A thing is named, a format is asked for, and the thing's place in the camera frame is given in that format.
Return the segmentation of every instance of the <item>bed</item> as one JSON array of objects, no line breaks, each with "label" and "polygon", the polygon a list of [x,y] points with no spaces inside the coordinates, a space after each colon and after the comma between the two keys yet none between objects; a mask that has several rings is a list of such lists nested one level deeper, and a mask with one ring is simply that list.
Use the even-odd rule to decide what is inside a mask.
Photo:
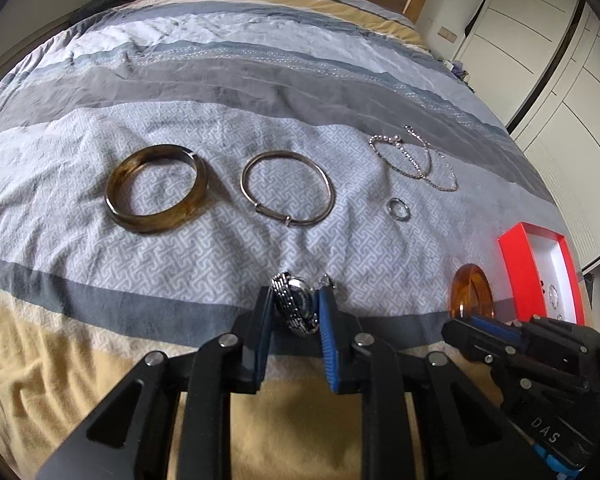
[{"label": "bed", "polygon": [[[457,190],[406,178],[369,147],[401,136],[422,161],[407,125],[430,145],[432,179],[449,186],[452,168]],[[205,201],[174,230],[128,232],[107,215],[107,177],[162,143],[206,162]],[[253,210],[240,172],[267,150],[324,168],[336,203],[323,222]],[[152,212],[187,183],[181,164],[149,168],[128,206]],[[295,214],[324,206],[298,165],[263,165],[250,185]],[[392,197],[409,221],[387,214]],[[283,269],[313,283],[328,273],[365,330],[413,354],[445,349],[496,401],[486,368],[445,347],[440,327],[465,263],[511,308],[497,238],[520,221],[568,236],[502,124],[399,13],[365,0],[138,0],[93,16],[0,83],[0,453],[33,478],[143,355],[225,332]],[[263,390],[232,399],[234,476],[357,478],[359,401],[330,395],[319,346],[299,354],[295,341],[278,331]]]}]

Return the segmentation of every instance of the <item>bed sheet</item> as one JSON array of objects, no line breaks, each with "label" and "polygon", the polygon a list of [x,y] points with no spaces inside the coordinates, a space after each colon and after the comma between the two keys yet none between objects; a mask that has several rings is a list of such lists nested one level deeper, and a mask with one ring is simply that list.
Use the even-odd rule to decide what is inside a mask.
[{"label": "bed sheet", "polygon": [[[407,124],[443,153],[456,192],[369,148],[398,135],[423,162]],[[161,143],[204,159],[205,201],[175,230],[127,232],[106,215],[107,176]],[[324,168],[336,204],[323,222],[287,228],[241,195],[243,166],[267,150]],[[435,154],[433,167],[448,185]],[[324,206],[315,178],[272,162],[250,184],[308,216]],[[149,168],[129,205],[155,212],[190,179],[181,164]],[[408,222],[386,213],[391,197]],[[363,0],[138,0],[93,16],[0,82],[0,452],[32,478],[134,362],[227,331],[283,269],[312,283],[328,273],[365,330],[413,354],[445,349],[486,384],[486,367],[462,362],[440,328],[465,263],[485,270],[497,309],[512,308],[497,238],[520,221],[568,234],[497,118],[399,14]],[[318,356],[274,334],[263,391],[232,399],[235,478],[358,478],[359,400],[328,393]]]}]

